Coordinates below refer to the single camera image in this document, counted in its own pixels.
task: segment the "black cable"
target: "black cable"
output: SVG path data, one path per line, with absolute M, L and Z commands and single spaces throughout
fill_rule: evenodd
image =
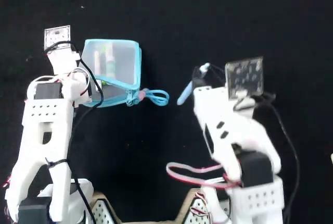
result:
M 294 145 L 293 145 L 293 143 L 292 143 L 292 141 L 291 141 L 291 139 L 290 139 L 290 137 L 289 137 L 289 135 L 288 135 L 288 133 L 286 131 L 286 128 L 285 128 L 285 126 L 284 126 L 284 124 L 282 122 L 282 119 L 281 119 L 281 116 L 280 116 L 279 112 L 273 106 L 273 104 L 269 103 L 269 104 L 266 104 L 266 106 L 270 107 L 273 110 L 273 112 L 274 112 L 274 114 L 275 114 L 275 116 L 276 116 L 276 118 L 277 118 L 277 120 L 278 120 L 278 122 L 279 122 L 279 124 L 281 126 L 282 132 L 285 135 L 285 137 L 287 139 L 287 142 L 288 142 L 288 144 L 289 144 L 289 146 L 290 146 L 290 148 L 291 148 L 291 150 L 293 152 L 293 155 L 294 155 L 294 158 L 295 158 L 295 162 L 296 162 L 296 181 L 295 181 L 295 186 L 294 186 L 294 190 L 293 190 L 293 192 L 292 192 L 292 194 L 290 196 L 289 203 L 287 204 L 287 206 L 285 208 L 284 216 L 283 216 L 283 223 L 289 224 L 290 215 L 291 215 L 291 206 L 293 204 L 293 201 L 295 199 L 295 196 L 297 194 L 297 191 L 298 191 L 298 188 L 299 188 L 299 184 L 300 184 L 300 177 L 301 177 L 300 162 L 299 162 L 299 159 L 298 159 L 298 155 L 297 155 L 296 149 L 295 149 L 295 147 L 294 147 Z
M 74 137 L 74 134 L 75 134 L 75 131 L 76 131 L 78 125 L 82 122 L 82 120 L 84 119 L 84 117 L 85 117 L 86 115 L 88 115 L 90 112 L 92 112 L 95 108 L 97 108 L 98 106 L 100 106 L 100 105 L 103 103 L 103 101 L 104 101 L 104 94 L 103 94 L 103 91 L 102 91 L 101 87 L 98 85 L 98 82 L 97 82 L 97 80 L 96 80 L 94 74 L 93 74 L 92 71 L 89 69 L 89 67 L 87 66 L 87 64 L 82 60 L 81 53 L 80 53 L 79 49 L 76 47 L 76 45 L 75 45 L 73 42 L 71 42 L 71 41 L 60 41 L 60 42 L 57 42 L 57 43 L 51 45 L 50 47 L 48 47 L 47 49 L 45 49 L 44 53 L 47 54 L 49 51 L 53 51 L 53 50 L 55 50 L 56 47 L 57 47 L 59 44 L 65 44 L 65 43 L 69 43 L 69 44 L 73 47 L 74 51 L 76 51 L 76 52 L 79 54 L 79 56 L 80 56 L 80 62 L 82 63 L 82 65 L 84 66 L 84 68 L 89 72 L 90 76 L 92 77 L 92 79 L 93 79 L 93 81 L 94 81 L 95 85 L 97 86 L 97 89 L 98 89 L 98 91 L 99 91 L 99 93 L 100 93 L 100 101 L 99 101 L 99 103 L 95 104 L 93 107 L 91 107 L 89 110 L 87 110 L 87 111 L 86 111 L 86 112 L 85 112 L 85 113 L 84 113 L 84 114 L 83 114 L 83 115 L 82 115 L 82 116 L 76 121 L 75 126 L 72 128 L 72 134 L 71 134 L 71 138 L 69 139 L 69 145 L 68 145 L 68 156 L 69 156 L 70 146 L 71 146 L 71 143 L 72 143 L 72 140 L 73 140 L 73 137 Z M 95 217 L 94 217 L 94 215 L 93 215 L 93 212 L 92 212 L 92 210 L 91 210 L 91 208 L 90 208 L 90 206 L 89 206 L 89 203 L 88 203 L 88 201 L 87 201 L 87 199 L 86 199 L 84 193 L 82 192 L 82 189 L 81 189 L 81 187 L 80 187 L 80 184 L 79 184 L 78 178 L 76 177 L 76 174 L 74 173 L 74 171 L 73 171 L 73 169 L 72 169 L 71 167 L 70 167 L 70 170 L 72 171 L 72 175 L 73 175 L 73 179 L 74 179 L 75 185 L 76 185 L 76 187 L 77 187 L 77 189 L 78 189 L 78 192 L 79 192 L 79 194 L 80 194 L 80 196 L 81 196 L 81 198 L 82 198 L 82 200 L 83 200 L 83 202 L 84 202 L 84 205 L 85 205 L 86 208 L 88 209 L 88 212 L 89 212 L 89 214 L 90 214 L 90 217 L 91 217 L 92 220 L 93 220 L 93 223 L 96 224 Z
M 295 196 L 297 194 L 297 191 L 298 191 L 298 188 L 299 188 L 299 184 L 300 184 L 300 162 L 299 162 L 299 159 L 298 159 L 298 156 L 297 156 L 297 152 L 296 152 L 296 149 L 290 139 L 290 136 L 288 135 L 287 133 L 287 130 L 282 122 L 282 119 L 281 119 L 281 116 L 279 114 L 279 112 L 277 111 L 277 109 L 273 106 L 272 102 L 275 100 L 275 94 L 271 94 L 271 93 L 268 93 L 268 92 L 264 92 L 261 96 L 259 96 L 259 98 L 262 99 L 261 102 L 259 103 L 256 103 L 255 104 L 255 108 L 258 108 L 258 107 L 261 107 L 261 106 L 267 106 L 269 108 L 271 108 L 271 110 L 273 111 L 273 113 L 275 114 L 279 124 L 280 124 L 280 127 L 282 129 L 282 132 L 284 134 L 284 136 L 286 137 L 287 139 L 287 142 L 291 148 L 291 151 L 294 155 L 294 158 L 295 158 L 295 162 L 296 162 L 296 181 L 295 181 L 295 186 L 294 186 L 294 190 L 290 196 L 290 199 L 289 199 L 289 203 L 287 204 L 287 206 L 285 207 L 285 210 L 284 210 L 284 216 L 283 216 L 283 223 L 285 224 L 289 224 L 290 222 L 290 216 L 291 216 L 291 206 L 293 204 L 293 201 L 295 199 Z M 243 107 L 243 108 L 239 108 L 237 109 L 237 106 L 243 101 L 244 99 L 241 98 L 240 100 L 237 101 L 237 103 L 235 104 L 234 106 L 234 111 L 241 111 L 241 110 L 244 110 L 244 109 L 249 109 L 251 107 Z
M 58 160 L 58 161 L 48 161 L 46 158 L 45 158 L 45 160 L 47 162 L 47 166 L 48 166 L 49 169 L 53 168 L 53 167 L 55 167 L 55 166 L 57 166 L 61 163 L 67 163 L 68 164 L 69 169 L 72 171 L 72 175 L 73 175 L 73 178 L 74 178 L 74 183 L 76 185 L 76 188 L 77 188 L 79 194 L 81 195 L 81 198 L 82 198 L 82 200 L 84 202 L 84 205 L 86 206 L 86 208 L 87 208 L 87 210 L 88 210 L 88 212 L 89 212 L 89 214 L 92 218 L 93 223 L 96 224 L 96 220 L 95 220 L 95 217 L 94 217 L 94 214 L 93 214 L 92 210 L 90 209 L 89 202 L 88 202 L 87 198 L 85 197 L 85 195 L 84 195 L 84 193 L 81 189 L 79 180 L 78 180 L 77 176 L 75 175 L 74 170 L 71 168 L 69 160 L 61 159 L 61 160 Z

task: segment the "blue lanyard strap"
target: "blue lanyard strap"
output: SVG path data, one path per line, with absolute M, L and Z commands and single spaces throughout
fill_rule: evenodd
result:
M 157 106 L 165 106 L 169 102 L 169 94 L 164 90 L 149 90 L 143 89 L 135 93 L 132 105 L 138 104 L 144 98 L 149 98 Z

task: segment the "mounting hole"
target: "mounting hole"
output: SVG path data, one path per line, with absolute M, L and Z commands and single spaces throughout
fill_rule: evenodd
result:
M 221 139 L 224 139 L 224 138 L 227 137 L 228 134 L 229 134 L 228 131 L 223 131 L 223 133 L 221 134 L 220 138 L 221 138 Z
M 224 122 L 220 121 L 219 124 L 216 126 L 217 129 L 220 129 L 224 125 Z

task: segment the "black backdrop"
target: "black backdrop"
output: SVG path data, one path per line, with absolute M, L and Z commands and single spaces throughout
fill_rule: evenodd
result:
M 330 223 L 331 1 L 0 0 L 0 181 L 17 159 L 27 85 L 52 71 L 42 55 L 43 30 L 70 24 L 80 48 L 92 38 L 138 41 L 142 87 L 171 96 L 166 107 L 146 100 L 98 109 L 74 138 L 70 159 L 77 174 L 107 196 L 123 221 L 176 217 L 190 186 L 167 176 L 167 162 L 213 164 L 192 102 L 176 106 L 193 67 L 263 55 L 265 88 L 277 93 L 276 107 L 301 162 L 292 223 Z M 281 156 L 288 200 L 295 177 L 292 153 L 271 112 L 257 111 L 255 117 Z M 48 182 L 42 169 L 31 191 Z

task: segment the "blue pen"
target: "blue pen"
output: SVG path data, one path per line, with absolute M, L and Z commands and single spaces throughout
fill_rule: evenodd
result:
M 202 65 L 199 68 L 202 77 L 204 77 L 206 75 L 209 67 L 210 67 L 210 64 L 209 63 L 205 63 L 204 65 Z M 192 93 L 192 81 L 190 81 L 188 83 L 188 85 L 186 86 L 186 88 L 183 90 L 183 92 L 179 96 L 179 98 L 177 100 L 177 105 L 182 105 L 186 101 L 186 99 L 189 97 L 189 95 L 191 95 L 191 93 Z

